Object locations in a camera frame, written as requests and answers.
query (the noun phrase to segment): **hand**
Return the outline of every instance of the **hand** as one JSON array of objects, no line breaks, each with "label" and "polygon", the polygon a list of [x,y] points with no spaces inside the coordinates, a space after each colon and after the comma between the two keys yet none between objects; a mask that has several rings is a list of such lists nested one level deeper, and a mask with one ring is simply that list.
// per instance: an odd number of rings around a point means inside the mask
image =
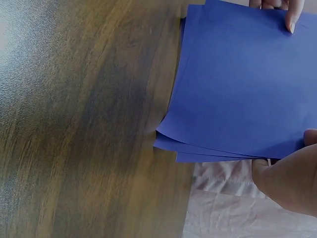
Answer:
[{"label": "hand", "polygon": [[262,9],[279,8],[288,10],[285,18],[286,28],[293,34],[295,24],[300,17],[305,0],[249,0],[250,7],[257,7]]},{"label": "hand", "polygon": [[252,161],[256,186],[281,207],[317,217],[317,129],[304,134],[306,147],[268,166]]}]

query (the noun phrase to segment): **blue paper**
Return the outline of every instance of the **blue paper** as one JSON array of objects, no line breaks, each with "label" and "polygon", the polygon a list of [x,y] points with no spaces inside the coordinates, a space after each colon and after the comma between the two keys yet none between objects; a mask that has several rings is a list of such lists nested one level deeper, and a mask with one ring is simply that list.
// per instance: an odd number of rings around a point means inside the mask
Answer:
[{"label": "blue paper", "polygon": [[185,24],[181,26],[182,48],[171,100],[173,100],[174,98],[174,92],[177,91],[178,85],[185,71],[188,57],[195,41],[197,30],[196,26],[200,20],[203,8],[203,5],[188,5],[186,20],[183,19],[183,21],[185,21]]},{"label": "blue paper", "polygon": [[246,155],[237,155],[237,154],[232,154],[232,153],[228,153],[224,151],[217,151],[217,150],[212,150],[208,148],[202,148],[202,147],[184,144],[179,141],[173,140],[169,137],[166,137],[160,133],[157,134],[157,139],[154,143],[154,147],[157,147],[163,150],[184,152],[187,154],[200,154],[200,155],[212,155],[212,156],[221,156],[221,157],[255,159],[254,157],[250,157]]},{"label": "blue paper", "polygon": [[317,127],[317,17],[302,14],[291,35],[284,11],[209,2],[158,131],[194,146],[281,159]]},{"label": "blue paper", "polygon": [[221,161],[236,161],[246,160],[249,158],[240,157],[226,157],[226,156],[213,156],[213,155],[198,155],[188,153],[177,153],[176,161],[180,163],[203,163],[203,162],[221,162]]}]

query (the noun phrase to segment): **fingernail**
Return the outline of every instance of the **fingernail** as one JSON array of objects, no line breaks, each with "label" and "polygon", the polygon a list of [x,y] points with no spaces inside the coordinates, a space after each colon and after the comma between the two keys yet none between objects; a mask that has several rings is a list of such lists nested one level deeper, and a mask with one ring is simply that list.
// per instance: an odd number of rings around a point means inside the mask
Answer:
[{"label": "fingernail", "polygon": [[290,27],[290,31],[291,31],[292,34],[294,34],[294,30],[295,30],[295,24],[292,23],[291,27]]}]

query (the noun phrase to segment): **wooden table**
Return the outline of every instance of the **wooden table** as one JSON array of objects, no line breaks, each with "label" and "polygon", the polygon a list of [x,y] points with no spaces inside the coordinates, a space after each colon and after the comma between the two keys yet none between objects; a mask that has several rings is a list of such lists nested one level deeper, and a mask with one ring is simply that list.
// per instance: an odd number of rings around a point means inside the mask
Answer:
[{"label": "wooden table", "polygon": [[193,165],[152,147],[179,9],[1,1],[0,237],[181,237]]}]

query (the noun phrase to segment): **pink fabric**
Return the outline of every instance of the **pink fabric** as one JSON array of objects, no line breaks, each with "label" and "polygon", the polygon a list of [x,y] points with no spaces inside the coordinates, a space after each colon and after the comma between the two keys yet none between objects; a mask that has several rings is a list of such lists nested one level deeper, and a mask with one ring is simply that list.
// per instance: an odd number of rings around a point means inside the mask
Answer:
[{"label": "pink fabric", "polygon": [[316,238],[317,219],[288,212],[252,182],[251,161],[196,164],[183,238]]}]

